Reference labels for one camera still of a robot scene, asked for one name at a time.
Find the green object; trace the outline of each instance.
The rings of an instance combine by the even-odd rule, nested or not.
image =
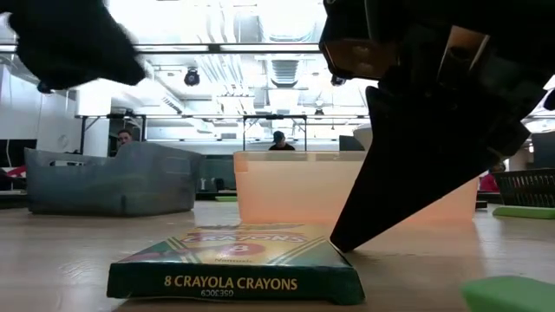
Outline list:
[[[306,224],[204,226],[110,265],[108,297],[364,301],[356,270]]]
[[[494,216],[555,219],[555,209],[523,206],[501,206],[493,211]]]
[[[465,283],[462,293],[472,312],[553,312],[555,285],[519,276]]]
[[[219,202],[236,202],[237,196],[216,196],[216,201]]]

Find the orange plastic bin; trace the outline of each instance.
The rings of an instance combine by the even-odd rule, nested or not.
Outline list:
[[[233,156],[242,222],[333,225],[365,152],[238,152]],[[451,192],[407,221],[472,220],[478,180]]]

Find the man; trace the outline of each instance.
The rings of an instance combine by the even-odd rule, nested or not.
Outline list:
[[[285,142],[285,134],[281,131],[274,133],[274,145],[270,147],[270,151],[295,151],[295,147]]]
[[[489,173],[480,180],[480,191],[482,192],[500,192],[497,183],[495,183],[494,172],[504,172],[505,164],[502,162],[489,170]]]
[[[133,135],[131,135],[131,131],[127,129],[121,129],[118,132],[118,142],[120,142],[120,145],[127,144],[131,141],[133,141]]]

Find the black basket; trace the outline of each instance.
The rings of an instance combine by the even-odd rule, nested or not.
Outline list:
[[[493,174],[504,205],[555,208],[555,169]]]

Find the wooden table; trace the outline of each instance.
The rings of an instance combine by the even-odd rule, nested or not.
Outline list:
[[[0,211],[0,311],[465,311],[460,284],[522,275],[555,283],[555,223],[494,218],[473,224],[399,226],[349,255],[367,302],[211,303],[105,296],[110,263],[195,224],[235,224],[236,203],[199,202],[194,211],[153,218],[33,216]]]

